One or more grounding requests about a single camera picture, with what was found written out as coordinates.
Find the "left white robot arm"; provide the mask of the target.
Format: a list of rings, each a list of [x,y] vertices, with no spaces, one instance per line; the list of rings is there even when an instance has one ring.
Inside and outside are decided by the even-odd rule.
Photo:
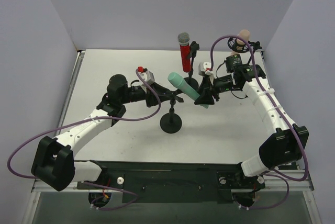
[[[96,161],[75,161],[78,152],[101,132],[124,120],[125,104],[145,101],[148,107],[182,93],[186,81],[177,73],[168,76],[176,88],[171,91],[157,84],[150,71],[138,73],[140,86],[129,86],[125,76],[113,75],[107,93],[84,120],[73,123],[67,131],[53,138],[43,137],[38,144],[31,173],[56,191],[64,190],[72,182],[96,182],[106,176],[106,168]]]

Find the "mint green microphone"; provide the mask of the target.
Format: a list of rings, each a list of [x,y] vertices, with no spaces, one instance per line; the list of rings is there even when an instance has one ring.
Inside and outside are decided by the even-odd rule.
[[[200,98],[200,94],[197,92],[198,82],[194,78],[183,78],[178,73],[171,72],[167,79],[176,89],[186,94],[193,101]]]

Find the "pink microphone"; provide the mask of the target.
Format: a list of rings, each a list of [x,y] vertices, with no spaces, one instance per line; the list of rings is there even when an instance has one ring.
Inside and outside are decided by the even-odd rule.
[[[246,29],[241,30],[238,33],[237,38],[232,39],[232,54],[243,53],[246,51],[245,42],[248,42],[250,38],[250,32]]]

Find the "black round-base clip stand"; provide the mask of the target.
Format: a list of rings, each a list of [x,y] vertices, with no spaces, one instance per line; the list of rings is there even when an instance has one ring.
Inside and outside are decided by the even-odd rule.
[[[199,44],[196,41],[192,41],[191,44],[189,44],[190,46],[190,54],[189,54],[189,58],[191,59],[191,71],[188,72],[188,77],[191,78],[193,77],[194,74],[194,60],[195,57],[197,55],[197,51],[199,50]]]

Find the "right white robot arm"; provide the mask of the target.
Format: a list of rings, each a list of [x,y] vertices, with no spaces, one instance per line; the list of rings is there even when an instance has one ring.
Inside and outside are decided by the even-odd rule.
[[[309,174],[309,163],[305,146],[309,132],[305,126],[297,126],[288,116],[275,96],[275,91],[262,68],[252,62],[244,64],[239,54],[232,54],[224,61],[227,75],[214,77],[213,63],[202,62],[198,74],[203,80],[198,89],[196,104],[212,105],[219,100],[219,95],[227,91],[242,91],[256,108],[265,125],[269,137],[259,147],[258,153],[243,161],[240,166],[244,176],[253,177],[270,171],[277,166],[302,160],[305,166],[301,178]]]

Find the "black tripod shock-mount stand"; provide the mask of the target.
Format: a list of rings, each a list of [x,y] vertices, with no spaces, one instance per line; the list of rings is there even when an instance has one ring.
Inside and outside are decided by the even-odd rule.
[[[262,50],[261,43],[259,41],[253,42],[248,41],[248,44],[250,48],[252,49],[252,52],[255,53],[258,50]],[[245,43],[244,39],[236,38],[236,37],[230,37],[228,39],[227,45],[229,49],[234,53],[247,53],[250,51],[249,47]]]

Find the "red glitter microphone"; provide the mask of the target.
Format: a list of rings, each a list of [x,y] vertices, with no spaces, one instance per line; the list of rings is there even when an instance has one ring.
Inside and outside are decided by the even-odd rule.
[[[178,35],[177,39],[180,45],[182,68],[184,72],[188,73],[191,71],[191,59],[188,57],[190,54],[189,34],[182,32]]]

